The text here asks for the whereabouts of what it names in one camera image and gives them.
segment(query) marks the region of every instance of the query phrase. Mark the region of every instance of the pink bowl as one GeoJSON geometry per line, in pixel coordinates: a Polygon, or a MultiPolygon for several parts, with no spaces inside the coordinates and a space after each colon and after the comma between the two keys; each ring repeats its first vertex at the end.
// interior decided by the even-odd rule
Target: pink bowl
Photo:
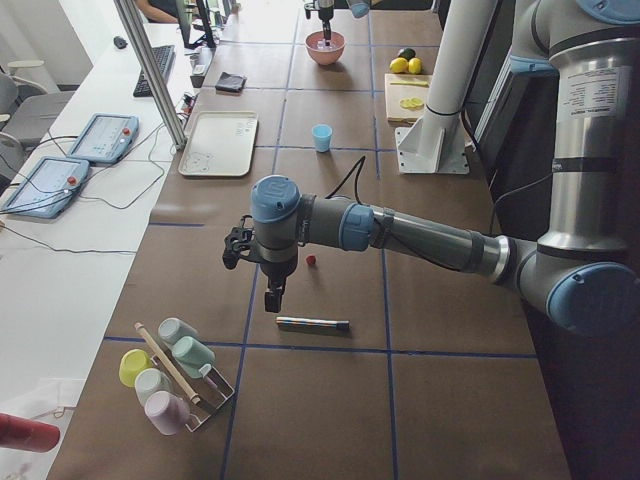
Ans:
{"type": "Polygon", "coordinates": [[[331,46],[329,48],[318,48],[318,42],[323,42],[322,32],[314,32],[307,37],[305,44],[309,56],[318,65],[331,65],[336,63],[344,52],[344,37],[337,32],[331,32],[331,46]]]}

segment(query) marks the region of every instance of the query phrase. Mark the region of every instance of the brown tabletop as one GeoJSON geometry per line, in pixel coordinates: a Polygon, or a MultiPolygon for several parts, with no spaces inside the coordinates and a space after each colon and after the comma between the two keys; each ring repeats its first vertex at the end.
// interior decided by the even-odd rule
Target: brown tabletop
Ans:
{"type": "MultiPolygon", "coordinates": [[[[196,113],[258,113],[251,171],[188,179],[174,160],[49,478],[569,478],[514,295],[394,252],[307,245],[281,314],[351,323],[349,334],[317,335],[276,327],[255,265],[222,265],[255,181],[282,174],[326,195],[362,155],[364,202],[488,228],[491,198],[473,158],[468,176],[398,173],[384,73],[403,46],[432,73],[437,17],[337,10],[332,26],[348,45],[319,67],[303,44],[319,21],[301,2],[243,1],[231,16],[196,113]],[[241,95],[210,88],[222,71],[248,77],[241,95]],[[315,123],[333,127],[330,152],[313,150],[315,123]],[[171,316],[197,328],[237,392],[201,429],[164,437],[119,383],[118,364],[145,348],[135,322],[153,333],[171,316]]],[[[353,195],[352,183],[343,190],[353,195]]]]}

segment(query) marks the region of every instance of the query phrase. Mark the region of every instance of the computer mouse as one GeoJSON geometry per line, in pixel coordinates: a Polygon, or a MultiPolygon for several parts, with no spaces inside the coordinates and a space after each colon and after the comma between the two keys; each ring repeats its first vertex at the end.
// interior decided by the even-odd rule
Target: computer mouse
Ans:
{"type": "Polygon", "coordinates": [[[123,48],[125,48],[127,45],[129,45],[129,44],[127,43],[127,41],[126,41],[124,38],[120,37],[120,36],[113,37],[113,44],[114,44],[116,47],[118,47],[120,50],[122,50],[122,49],[123,49],[123,48]]]}

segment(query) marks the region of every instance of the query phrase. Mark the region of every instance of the warning label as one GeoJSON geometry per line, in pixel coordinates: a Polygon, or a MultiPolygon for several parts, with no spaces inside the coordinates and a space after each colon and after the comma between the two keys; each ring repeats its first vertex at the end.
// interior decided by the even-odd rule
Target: warning label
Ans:
{"type": "Polygon", "coordinates": [[[560,80],[558,121],[624,115],[629,67],[603,68],[560,80]]]}

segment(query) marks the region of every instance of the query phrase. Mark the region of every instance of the white table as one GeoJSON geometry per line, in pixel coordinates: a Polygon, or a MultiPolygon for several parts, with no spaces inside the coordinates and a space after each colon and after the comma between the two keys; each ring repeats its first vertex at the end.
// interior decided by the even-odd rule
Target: white table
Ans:
{"type": "MultiPolygon", "coordinates": [[[[152,46],[175,44],[176,59],[168,82],[174,104],[185,92],[193,92],[191,66],[175,25],[147,25],[152,46]]],[[[131,46],[118,50],[110,45],[51,128],[54,136],[78,135],[94,113],[136,115],[142,141],[162,119],[151,97],[134,98],[133,87],[140,65],[131,46]]],[[[168,171],[174,148],[166,128],[125,160],[90,180],[82,196],[99,197],[126,205],[162,173],[149,158],[168,171]]],[[[62,142],[64,149],[70,142],[62,142]]],[[[38,148],[21,169],[28,174],[43,156],[61,156],[52,142],[38,148]]],[[[23,235],[55,248],[73,250],[126,250],[140,244],[164,178],[126,210],[98,200],[76,198],[67,211],[51,221],[29,217],[1,217],[6,225],[23,235]]],[[[8,189],[0,202],[12,193],[8,189]]],[[[113,313],[134,254],[53,252],[13,233],[0,230],[0,305],[2,335],[0,351],[0,411],[28,415],[42,413],[38,404],[55,395],[55,389],[38,388],[50,379],[78,379],[61,382],[66,390],[79,390],[87,377],[104,330],[113,313]],[[27,403],[33,402],[30,410],[27,403]]],[[[68,419],[60,422],[64,429],[68,419]]],[[[29,456],[0,450],[0,478],[25,461],[32,462],[29,480],[44,478],[56,451],[29,456]]]]}

